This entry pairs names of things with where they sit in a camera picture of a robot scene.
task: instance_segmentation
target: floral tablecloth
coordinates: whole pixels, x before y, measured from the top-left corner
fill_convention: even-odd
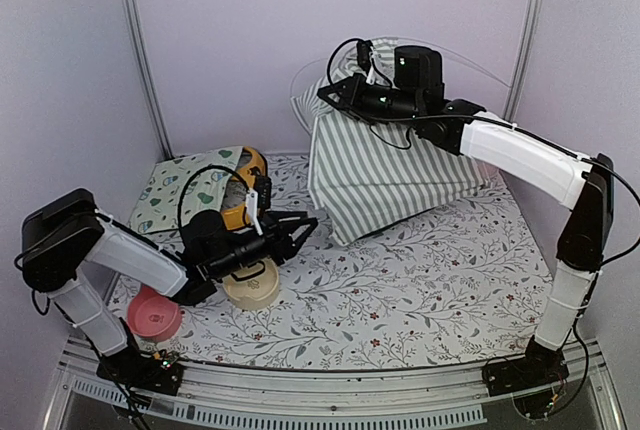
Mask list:
[[[329,239],[327,216],[313,209],[308,163],[302,155],[269,157],[272,208],[307,210],[320,220],[281,267],[276,302],[242,311],[220,289],[184,307],[180,330],[160,348],[193,360],[325,370],[435,366],[523,351],[552,279],[500,175],[474,197],[343,248]],[[153,238],[180,249],[176,232]],[[121,277],[110,308],[125,316],[138,288]]]

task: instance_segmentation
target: white wall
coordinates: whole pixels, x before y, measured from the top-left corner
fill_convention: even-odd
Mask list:
[[[67,328],[13,268],[22,219],[79,186],[125,219],[159,151],[120,0],[0,0],[0,16],[0,428],[33,430]]]
[[[145,42],[177,153],[227,144],[308,150],[289,84],[352,36],[429,40],[510,81],[527,0],[138,0]],[[502,111],[506,90],[447,89]]]
[[[544,0],[517,121],[554,141],[613,158],[640,189],[640,0]],[[567,213],[514,182],[525,217],[547,256]],[[607,254],[640,232],[640,211],[618,186]],[[640,428],[640,252],[605,267],[587,312],[619,392],[627,424]]]

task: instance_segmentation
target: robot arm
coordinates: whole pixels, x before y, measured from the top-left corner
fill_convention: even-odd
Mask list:
[[[369,43],[360,41],[359,53],[364,53],[361,47]],[[543,143],[474,103],[444,99],[442,61],[437,52],[425,47],[398,47],[395,64],[398,88],[371,84],[363,75],[355,74],[336,83],[329,79],[330,85],[320,88],[318,96],[369,125],[409,125],[419,138],[454,155],[494,165],[571,210],[558,240],[552,292],[525,356],[489,364],[484,370],[492,395],[566,378],[562,347],[586,309],[613,221],[613,186],[606,170],[613,170],[613,163],[603,155],[592,160]]]
[[[100,212],[93,195],[78,189],[25,219],[25,251],[17,260],[22,258],[27,285],[46,293],[89,338],[100,355],[99,376],[175,395],[182,367],[139,351],[127,324],[89,284],[81,263],[103,265],[181,305],[195,305],[216,291],[215,280],[242,266],[266,257],[277,264],[292,258],[316,225],[304,212],[266,211],[259,232],[229,232],[220,213],[205,210],[182,228],[185,250],[176,257]]]

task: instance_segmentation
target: striped cloth bag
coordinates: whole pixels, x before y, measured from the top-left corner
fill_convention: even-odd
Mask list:
[[[393,75],[396,41],[373,40],[376,61]],[[338,81],[356,71],[355,50],[348,52],[333,72]],[[316,208],[323,208],[333,227],[333,238],[348,245],[358,238],[431,208],[469,196],[489,184],[487,169],[476,161],[451,155],[411,135],[407,128],[356,122],[315,96],[327,85],[326,77],[297,100],[300,109],[315,119],[309,166],[309,193]]]

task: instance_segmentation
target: pink cup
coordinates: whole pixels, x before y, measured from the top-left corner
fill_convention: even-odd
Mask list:
[[[164,342],[180,328],[182,313],[177,303],[159,295],[153,288],[141,285],[127,309],[127,323],[134,334]]]

